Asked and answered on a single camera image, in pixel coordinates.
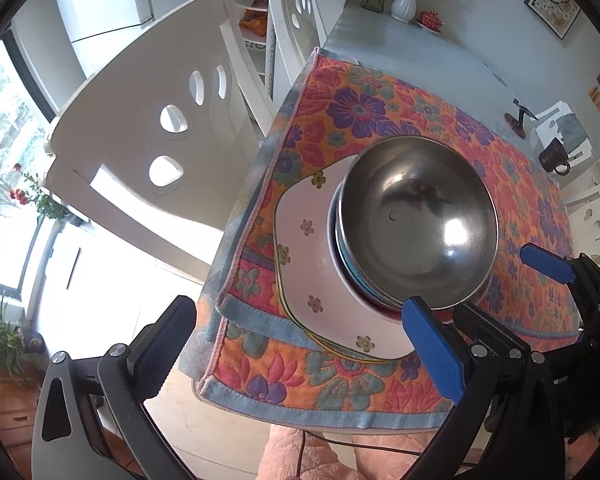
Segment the pink steel bowl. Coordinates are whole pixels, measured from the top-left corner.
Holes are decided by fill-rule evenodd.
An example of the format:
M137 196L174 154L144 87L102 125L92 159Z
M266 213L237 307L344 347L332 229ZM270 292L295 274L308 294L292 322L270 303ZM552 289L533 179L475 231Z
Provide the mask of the pink steel bowl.
M355 157L339 202L344 244L364 282L396 304L451 309L481 296L498 254L494 200L464 157L395 136Z

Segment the blue steel bowl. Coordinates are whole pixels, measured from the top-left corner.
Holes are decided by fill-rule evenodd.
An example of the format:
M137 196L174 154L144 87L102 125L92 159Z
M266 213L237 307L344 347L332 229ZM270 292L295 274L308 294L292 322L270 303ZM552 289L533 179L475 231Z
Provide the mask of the blue steel bowl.
M402 308L393 304L391 301L388 301L386 298L379 295L378 292L374 292L373 289L364 282L360 272L358 272L358 269L351 259L346 244L344 244L340 230L339 213L341 191L342 183L339 183L335 188L334 194L332 194L328 210L328 239L330 251L332 252L332 260L334 260L336 266L338 266L341 279L348 284L352 292L355 292L361 299L373 306L376 310L385 311L389 316L396 318L401 313Z

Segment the white hexagonal forest plate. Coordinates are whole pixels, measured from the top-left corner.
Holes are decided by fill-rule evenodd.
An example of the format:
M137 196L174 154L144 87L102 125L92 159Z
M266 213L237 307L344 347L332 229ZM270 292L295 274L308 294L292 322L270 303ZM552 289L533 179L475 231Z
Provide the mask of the white hexagonal forest plate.
M273 229L279 301L314 342L338 356L400 360L414 351L401 321L352 288L334 247L336 191L353 161L341 159L279 197Z

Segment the pink polka dot bowl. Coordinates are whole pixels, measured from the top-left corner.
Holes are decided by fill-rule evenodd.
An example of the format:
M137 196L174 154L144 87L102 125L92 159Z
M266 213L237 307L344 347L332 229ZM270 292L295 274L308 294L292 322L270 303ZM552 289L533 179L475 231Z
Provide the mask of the pink polka dot bowl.
M338 274L340 282L344 288L347 289L348 294L355 299L355 301L362 306L366 311L372 312L376 318L382 318L385 321L389 321L394 324L401 323L401 311L393 311L387 309L376 302L368 300L361 292L361 289L356 287L355 281L350 277L347 266L344 264L337 243L337 212L338 212L338 200L341 192L342 184L339 183L336 187L327 211L327 226L326 226L326 238L329 250L330 258L332 258L332 264Z

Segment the white chair right side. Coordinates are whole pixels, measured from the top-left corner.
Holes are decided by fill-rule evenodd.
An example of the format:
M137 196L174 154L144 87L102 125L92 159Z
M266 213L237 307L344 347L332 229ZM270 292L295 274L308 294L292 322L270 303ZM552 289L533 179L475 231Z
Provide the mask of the white chair right side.
M573 253L585 254L600 267L600 184L564 199Z

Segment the wooden cabinet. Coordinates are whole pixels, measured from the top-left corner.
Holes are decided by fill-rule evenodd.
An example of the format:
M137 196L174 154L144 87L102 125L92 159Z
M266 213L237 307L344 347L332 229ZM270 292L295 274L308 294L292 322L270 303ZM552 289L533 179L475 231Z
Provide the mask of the wooden cabinet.
M42 385L0 372L0 479L135 479L134 464L65 370Z

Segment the green potted plant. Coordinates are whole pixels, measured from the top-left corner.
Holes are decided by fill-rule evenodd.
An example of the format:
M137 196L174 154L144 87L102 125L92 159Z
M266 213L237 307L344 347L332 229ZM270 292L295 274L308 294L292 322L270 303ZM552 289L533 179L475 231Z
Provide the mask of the green potted plant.
M12 324L5 318L4 299L0 301L0 370L17 384L34 382L31 356L42 356L46 351L43 337L29 327Z

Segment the dark brown mug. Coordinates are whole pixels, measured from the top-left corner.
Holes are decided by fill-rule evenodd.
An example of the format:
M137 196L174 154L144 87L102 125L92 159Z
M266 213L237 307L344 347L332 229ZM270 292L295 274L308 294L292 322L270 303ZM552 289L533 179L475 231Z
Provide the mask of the dark brown mug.
M565 177L571 170L568 153L564 144L557 138L551 140L547 147L540 151L539 162L548 174L554 172Z

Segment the grey green cloth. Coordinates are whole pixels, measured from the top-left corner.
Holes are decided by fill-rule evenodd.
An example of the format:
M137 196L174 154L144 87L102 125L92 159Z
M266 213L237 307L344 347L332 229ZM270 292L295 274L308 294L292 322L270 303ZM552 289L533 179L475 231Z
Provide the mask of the grey green cloth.
M562 144L568 154L580 148L588 140L585 128L573 113L565 114L557 118L557 132L562 137Z

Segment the brown phone stand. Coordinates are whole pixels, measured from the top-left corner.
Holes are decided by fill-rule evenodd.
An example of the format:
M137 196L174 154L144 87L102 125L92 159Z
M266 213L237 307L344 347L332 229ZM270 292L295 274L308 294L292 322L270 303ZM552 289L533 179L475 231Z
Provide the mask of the brown phone stand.
M522 105L517 99L513 99L513 104L517 107L518 115L514 116L510 113L505 113L504 119L506 124L509 125L509 128L513 130L513 133L516 133L517 136L524 139L527 136L526 130L524 130L524 118L529 117L533 120L537 120L538 118L528 109L528 107Z

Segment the round sunflower plate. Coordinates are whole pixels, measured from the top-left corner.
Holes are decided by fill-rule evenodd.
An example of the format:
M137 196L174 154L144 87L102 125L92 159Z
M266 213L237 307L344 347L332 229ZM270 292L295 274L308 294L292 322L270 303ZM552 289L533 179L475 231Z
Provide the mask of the round sunflower plate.
M348 294L332 264L289 259L276 271L280 302L306 332L376 360L403 359L415 350L401 323L376 318Z

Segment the floral quilted table mat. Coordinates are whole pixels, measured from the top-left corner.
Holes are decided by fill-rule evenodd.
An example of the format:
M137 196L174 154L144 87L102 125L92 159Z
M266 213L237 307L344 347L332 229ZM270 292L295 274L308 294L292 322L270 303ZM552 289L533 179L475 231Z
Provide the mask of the floral quilted table mat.
M532 349L572 344L568 289L523 244L572 252L559 188L464 110L318 49L248 174L181 371L201 401L335 431L436 428L451 411L400 311L471 301Z

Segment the red flower plant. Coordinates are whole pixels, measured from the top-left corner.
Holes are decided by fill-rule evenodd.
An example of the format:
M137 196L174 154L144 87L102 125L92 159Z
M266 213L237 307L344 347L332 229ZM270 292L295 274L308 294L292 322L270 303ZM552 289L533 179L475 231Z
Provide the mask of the red flower plant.
M12 171L23 178L22 188L11 188L9 198L21 206L33 205L40 216L50 220L64 220L70 214L69 209L61 202L58 202L51 192L41 184L38 176L29 174L22 169L17 162Z

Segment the white chair with holes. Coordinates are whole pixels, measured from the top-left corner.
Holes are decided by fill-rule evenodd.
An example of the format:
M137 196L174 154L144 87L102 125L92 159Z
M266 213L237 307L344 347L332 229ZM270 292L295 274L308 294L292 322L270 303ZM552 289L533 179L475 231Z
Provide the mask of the white chair with holes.
M233 0L189 0L82 84L43 184L127 243L204 280L185 245L223 229L276 114Z

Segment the red small dish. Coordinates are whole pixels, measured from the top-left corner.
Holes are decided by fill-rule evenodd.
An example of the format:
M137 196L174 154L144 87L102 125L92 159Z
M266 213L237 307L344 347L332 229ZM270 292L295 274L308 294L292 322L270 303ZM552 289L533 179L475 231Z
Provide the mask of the red small dish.
M433 32L434 34L440 34L442 26L444 25L439 14L434 11L420 12L418 18L416 18L416 23L419 24L420 27Z

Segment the white chair far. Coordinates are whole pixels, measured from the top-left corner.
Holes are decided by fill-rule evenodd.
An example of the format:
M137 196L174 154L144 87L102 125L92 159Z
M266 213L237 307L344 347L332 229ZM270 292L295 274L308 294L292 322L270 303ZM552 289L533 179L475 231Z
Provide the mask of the white chair far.
M317 0L268 0L268 6L275 32L273 98L282 105L326 32Z

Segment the white shelf rack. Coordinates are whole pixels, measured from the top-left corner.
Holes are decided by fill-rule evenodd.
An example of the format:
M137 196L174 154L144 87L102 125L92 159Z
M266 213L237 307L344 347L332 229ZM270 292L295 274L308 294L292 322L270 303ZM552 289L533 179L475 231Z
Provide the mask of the white shelf rack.
M275 32L268 0L234 0L242 40L269 94L273 93Z

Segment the framed wall picture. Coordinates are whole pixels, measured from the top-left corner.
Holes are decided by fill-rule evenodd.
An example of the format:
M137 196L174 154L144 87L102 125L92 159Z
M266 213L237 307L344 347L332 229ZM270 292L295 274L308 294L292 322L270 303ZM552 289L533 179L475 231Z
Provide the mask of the framed wall picture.
M524 4L560 39L564 40L581 8L576 0L524 0Z

